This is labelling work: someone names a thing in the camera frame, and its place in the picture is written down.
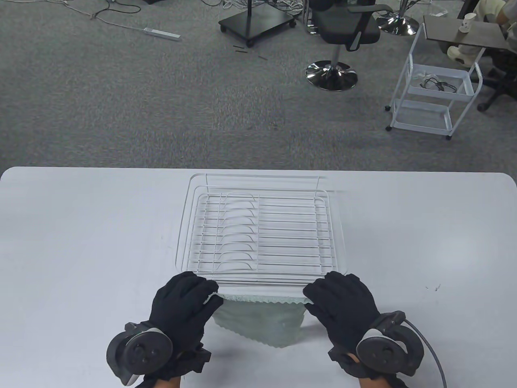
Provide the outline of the person's left hand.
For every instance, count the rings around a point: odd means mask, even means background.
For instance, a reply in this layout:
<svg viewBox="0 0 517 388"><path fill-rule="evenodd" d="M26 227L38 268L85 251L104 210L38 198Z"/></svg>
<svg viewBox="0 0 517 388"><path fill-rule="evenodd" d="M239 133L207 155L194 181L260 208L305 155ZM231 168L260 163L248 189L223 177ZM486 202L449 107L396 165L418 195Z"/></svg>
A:
<svg viewBox="0 0 517 388"><path fill-rule="evenodd" d="M205 324L223 304L218 290L216 281L186 271L157 291L148 321L170 338L172 359L199 345Z"/></svg>

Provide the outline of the person's right hand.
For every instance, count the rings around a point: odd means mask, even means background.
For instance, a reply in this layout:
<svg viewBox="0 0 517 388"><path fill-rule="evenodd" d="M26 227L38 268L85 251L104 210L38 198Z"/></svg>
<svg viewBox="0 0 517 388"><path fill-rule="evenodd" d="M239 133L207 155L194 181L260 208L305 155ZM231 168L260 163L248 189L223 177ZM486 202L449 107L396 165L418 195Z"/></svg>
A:
<svg viewBox="0 0 517 388"><path fill-rule="evenodd" d="M381 316L369 288L354 274L331 271L303 288L305 309L325 327L334 346L356 355L364 334Z"/></svg>

